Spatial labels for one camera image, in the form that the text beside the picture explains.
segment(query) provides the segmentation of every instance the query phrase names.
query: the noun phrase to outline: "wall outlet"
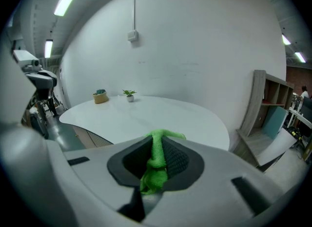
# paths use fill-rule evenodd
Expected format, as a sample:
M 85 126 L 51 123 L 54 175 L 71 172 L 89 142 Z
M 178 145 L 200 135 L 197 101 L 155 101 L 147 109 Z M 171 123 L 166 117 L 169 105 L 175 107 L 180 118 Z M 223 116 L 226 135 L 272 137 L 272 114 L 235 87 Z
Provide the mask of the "wall outlet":
M 138 40 L 138 32 L 136 30 L 132 30 L 128 33 L 128 41 L 133 42 Z

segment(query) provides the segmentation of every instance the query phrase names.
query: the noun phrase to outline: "ceiling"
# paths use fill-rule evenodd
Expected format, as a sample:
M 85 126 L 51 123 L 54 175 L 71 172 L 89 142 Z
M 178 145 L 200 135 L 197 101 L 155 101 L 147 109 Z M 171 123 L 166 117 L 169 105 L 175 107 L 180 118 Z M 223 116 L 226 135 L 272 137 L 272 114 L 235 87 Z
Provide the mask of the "ceiling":
M 33 41 L 34 55 L 44 58 L 46 39 L 54 40 L 52 57 L 49 62 L 41 60 L 47 67 L 57 67 L 64 52 L 66 42 L 74 31 L 75 25 L 90 11 L 98 0 L 73 0 L 64 17 L 54 15 L 58 0 L 32 0 L 30 40 Z M 285 46 L 287 64 L 299 64 L 295 51 L 302 53 L 305 60 L 312 64 L 311 34 L 291 0 L 269 0 L 273 5 L 280 27 L 287 39 L 292 43 Z

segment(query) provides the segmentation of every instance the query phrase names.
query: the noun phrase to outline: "microfiber towel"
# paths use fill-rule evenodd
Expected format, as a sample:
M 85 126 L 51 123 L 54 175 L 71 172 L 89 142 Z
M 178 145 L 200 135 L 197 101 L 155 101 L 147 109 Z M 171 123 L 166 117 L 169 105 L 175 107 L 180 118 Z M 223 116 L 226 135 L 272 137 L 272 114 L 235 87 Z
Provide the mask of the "microfiber towel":
M 162 148 L 161 137 L 175 137 L 186 139 L 181 133 L 171 132 L 164 129 L 151 131 L 147 136 L 153 137 L 151 158 L 147 161 L 146 171 L 141 178 L 140 191 L 143 194 L 153 194 L 160 190 L 163 184 L 168 180 L 167 164 L 164 150 Z

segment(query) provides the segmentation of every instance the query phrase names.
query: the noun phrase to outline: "person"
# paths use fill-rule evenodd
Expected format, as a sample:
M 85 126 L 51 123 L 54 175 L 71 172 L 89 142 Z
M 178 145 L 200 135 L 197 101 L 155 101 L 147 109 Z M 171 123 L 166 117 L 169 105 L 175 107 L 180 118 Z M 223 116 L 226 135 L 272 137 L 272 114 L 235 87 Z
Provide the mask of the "person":
M 301 101 L 300 101 L 300 105 L 299 105 L 299 107 L 298 107 L 298 111 L 301 110 L 304 97 L 307 97 L 307 98 L 309 97 L 307 87 L 306 87 L 305 85 L 303 85 L 303 86 L 301 87 L 301 89 L 302 89 Z
M 301 89 L 302 89 L 302 94 L 301 94 L 301 100 L 303 100 L 304 99 L 304 97 L 309 97 L 309 95 L 308 95 L 308 90 L 307 90 L 307 87 L 305 86 L 305 85 L 303 85 L 302 87 L 301 87 Z

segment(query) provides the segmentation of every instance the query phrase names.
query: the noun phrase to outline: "wooden shelf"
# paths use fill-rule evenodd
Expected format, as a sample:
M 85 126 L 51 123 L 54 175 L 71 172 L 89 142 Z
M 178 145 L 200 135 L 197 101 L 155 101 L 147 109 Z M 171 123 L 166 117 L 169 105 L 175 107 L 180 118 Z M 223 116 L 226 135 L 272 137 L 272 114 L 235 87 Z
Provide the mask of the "wooden shelf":
M 277 103 L 279 83 L 270 80 L 265 80 L 264 99 L 272 104 Z
M 237 130 L 237 132 L 256 160 L 260 154 L 273 142 L 273 139 L 263 133 L 260 128 L 253 129 L 249 137 L 244 135 L 241 130 Z
M 272 104 L 272 103 L 263 103 L 263 102 L 261 105 L 264 105 L 264 106 L 270 106 L 270 105 L 285 106 L 285 104 Z
M 286 110 L 288 110 L 289 107 L 291 107 L 292 98 L 293 98 L 293 88 L 288 88 L 288 94 L 287 94 L 286 103 L 284 107 Z
M 277 97 L 277 104 L 284 104 L 286 103 L 287 95 L 288 95 L 288 86 L 280 84 L 279 91 L 278 91 L 278 97 Z
M 289 82 L 286 82 L 284 80 L 281 80 L 281 79 L 279 79 L 277 77 L 274 77 L 274 76 L 272 76 L 270 74 L 266 73 L 265 78 L 267 80 L 270 80 L 270 81 L 273 81 L 273 82 L 276 82 L 276 83 L 280 83 L 282 85 L 285 85 L 285 86 L 290 87 L 291 89 L 293 89 L 293 84 L 292 83 L 289 83 Z

